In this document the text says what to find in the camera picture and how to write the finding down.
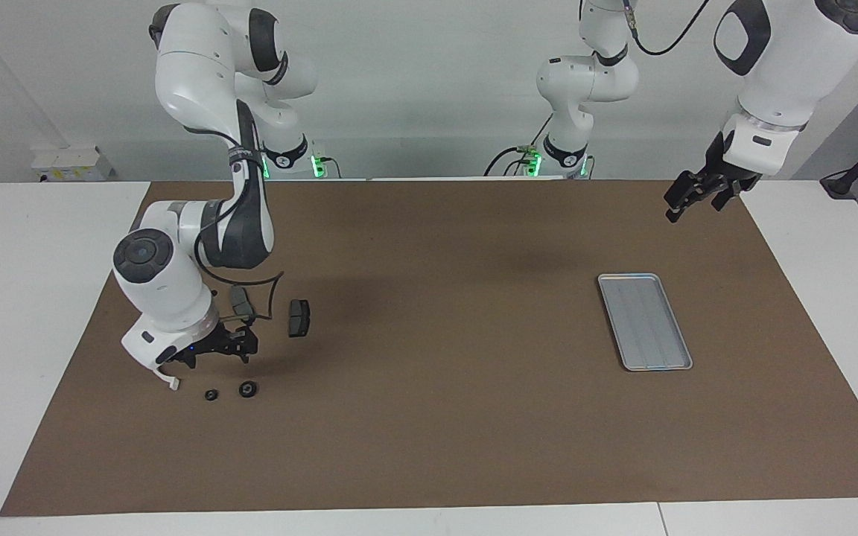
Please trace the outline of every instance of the gray tray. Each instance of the gray tray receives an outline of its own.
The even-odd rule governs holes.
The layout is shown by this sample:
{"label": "gray tray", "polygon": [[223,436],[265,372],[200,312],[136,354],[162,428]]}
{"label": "gray tray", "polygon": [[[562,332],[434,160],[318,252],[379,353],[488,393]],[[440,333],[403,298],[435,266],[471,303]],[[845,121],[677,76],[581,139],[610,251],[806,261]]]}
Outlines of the gray tray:
{"label": "gray tray", "polygon": [[626,369],[688,370],[693,366],[657,275],[605,274],[598,284]]}

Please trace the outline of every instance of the black wheel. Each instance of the black wheel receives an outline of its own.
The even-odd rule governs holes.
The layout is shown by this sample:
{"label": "black wheel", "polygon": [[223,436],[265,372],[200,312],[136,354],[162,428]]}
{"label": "black wheel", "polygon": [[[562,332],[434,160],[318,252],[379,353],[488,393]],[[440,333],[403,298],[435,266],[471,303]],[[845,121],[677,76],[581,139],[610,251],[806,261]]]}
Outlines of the black wheel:
{"label": "black wheel", "polygon": [[238,393],[241,393],[241,397],[245,399],[252,398],[256,395],[256,383],[253,381],[244,381],[241,387],[238,388]]}

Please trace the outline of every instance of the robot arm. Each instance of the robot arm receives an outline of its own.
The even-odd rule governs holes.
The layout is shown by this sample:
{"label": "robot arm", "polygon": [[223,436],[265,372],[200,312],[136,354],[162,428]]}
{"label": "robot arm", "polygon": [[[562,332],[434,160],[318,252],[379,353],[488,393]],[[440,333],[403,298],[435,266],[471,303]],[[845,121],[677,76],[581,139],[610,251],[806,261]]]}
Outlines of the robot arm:
{"label": "robot arm", "polygon": [[746,84],[705,166],[681,173],[665,194],[674,223],[712,194],[719,211],[764,174],[780,172],[817,104],[858,61],[858,0],[736,0],[714,47]]}
{"label": "robot arm", "polygon": [[579,33],[594,51],[590,57],[556,57],[538,70],[538,92],[554,112],[539,140],[546,156],[542,174],[578,176],[594,128],[586,104],[624,101],[638,87],[638,67],[627,55],[623,0],[585,0]]}
{"label": "robot arm", "polygon": [[141,312],[122,344],[177,389],[177,379],[158,370],[164,363],[193,369],[197,355],[209,352],[247,363],[256,352],[249,325],[225,329],[198,264],[252,269],[273,251],[261,152],[266,138],[292,141],[296,116],[287,135],[265,118],[272,116],[271,95],[309,95],[316,72],[302,59],[290,64],[276,18],[252,7],[171,4],[154,15],[150,36],[158,50],[158,101],[189,132],[225,141],[234,181],[229,200],[150,205],[115,249],[115,278]]}

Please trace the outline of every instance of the white table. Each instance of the white table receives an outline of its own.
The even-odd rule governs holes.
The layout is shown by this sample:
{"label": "white table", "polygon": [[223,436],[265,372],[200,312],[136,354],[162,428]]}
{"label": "white table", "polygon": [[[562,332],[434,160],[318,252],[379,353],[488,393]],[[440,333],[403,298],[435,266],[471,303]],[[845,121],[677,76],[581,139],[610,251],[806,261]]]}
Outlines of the white table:
{"label": "white table", "polygon": [[[0,508],[147,183],[0,184]],[[766,181],[746,205],[858,397],[858,207]],[[709,210],[709,207],[698,207]],[[0,519],[0,534],[858,534],[858,499]]]}

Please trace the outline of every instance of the brown mat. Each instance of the brown mat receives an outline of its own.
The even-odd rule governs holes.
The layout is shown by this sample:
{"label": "brown mat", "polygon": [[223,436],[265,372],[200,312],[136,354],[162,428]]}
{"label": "brown mat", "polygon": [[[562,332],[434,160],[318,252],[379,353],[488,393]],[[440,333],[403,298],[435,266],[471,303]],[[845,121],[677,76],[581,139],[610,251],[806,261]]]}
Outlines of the brown mat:
{"label": "brown mat", "polygon": [[[263,323],[249,366],[171,367],[173,393],[120,347],[110,279],[1,514],[858,496],[858,403],[748,212],[671,226],[666,187],[272,184],[276,251],[241,277],[285,269],[309,338]],[[694,369],[620,367],[595,278],[633,271]]]}

